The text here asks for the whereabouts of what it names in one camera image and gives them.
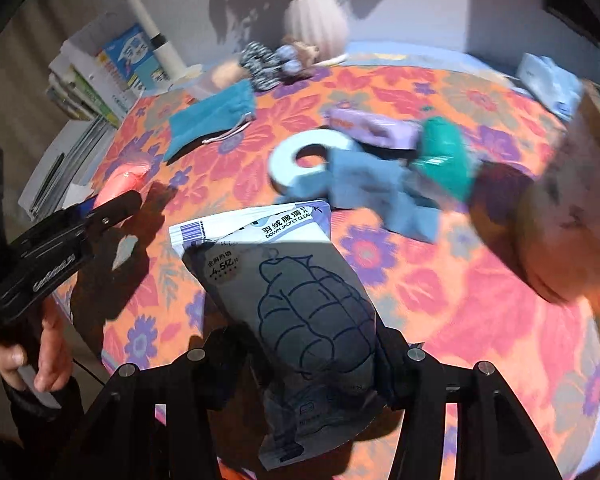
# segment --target coral pink package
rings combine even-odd
[[[140,191],[146,184],[146,176],[151,169],[151,162],[152,158],[148,153],[134,153],[127,157],[109,175],[98,193],[94,207],[99,207],[132,189]]]

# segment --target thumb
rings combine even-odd
[[[16,390],[25,390],[26,385],[18,368],[27,363],[27,354],[21,345],[5,346],[0,343],[0,375],[4,381]]]

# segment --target table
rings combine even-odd
[[[257,98],[257,120],[219,144],[161,163],[168,117],[191,102],[185,89],[138,101],[96,172],[94,189],[121,158],[148,153],[152,184],[142,211],[112,230],[96,261],[56,298],[105,366],[170,363],[222,324],[197,281],[171,251],[168,226],[276,197],[267,157],[282,139],[322,124],[320,113],[350,105],[394,118],[442,115],[458,123],[485,164],[467,210],[445,212],[435,245],[380,228],[369,210],[336,211],[332,240],[385,324],[424,341],[439,361],[492,361],[530,414],[568,478],[578,466],[600,404],[600,343],[590,307],[547,304],[518,277],[510,212],[541,173],[560,123],[527,97],[467,73],[409,66],[320,69],[311,81]],[[253,381],[212,425],[227,478],[387,477],[400,429],[385,412],[353,443],[314,460],[265,472],[257,449],[266,431]],[[443,479],[452,478],[456,407],[447,407]]]

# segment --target purple package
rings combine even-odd
[[[353,108],[330,108],[324,114],[328,126],[364,144],[393,150],[415,150],[422,126]]]

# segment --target hand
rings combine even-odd
[[[18,375],[18,367],[27,363],[27,355],[20,345],[5,346],[0,342],[0,375],[4,381],[23,391],[26,384]],[[62,336],[62,316],[56,302],[47,297],[42,302],[42,334],[40,357],[34,386],[39,392],[60,390],[67,384],[73,370],[71,352]]]

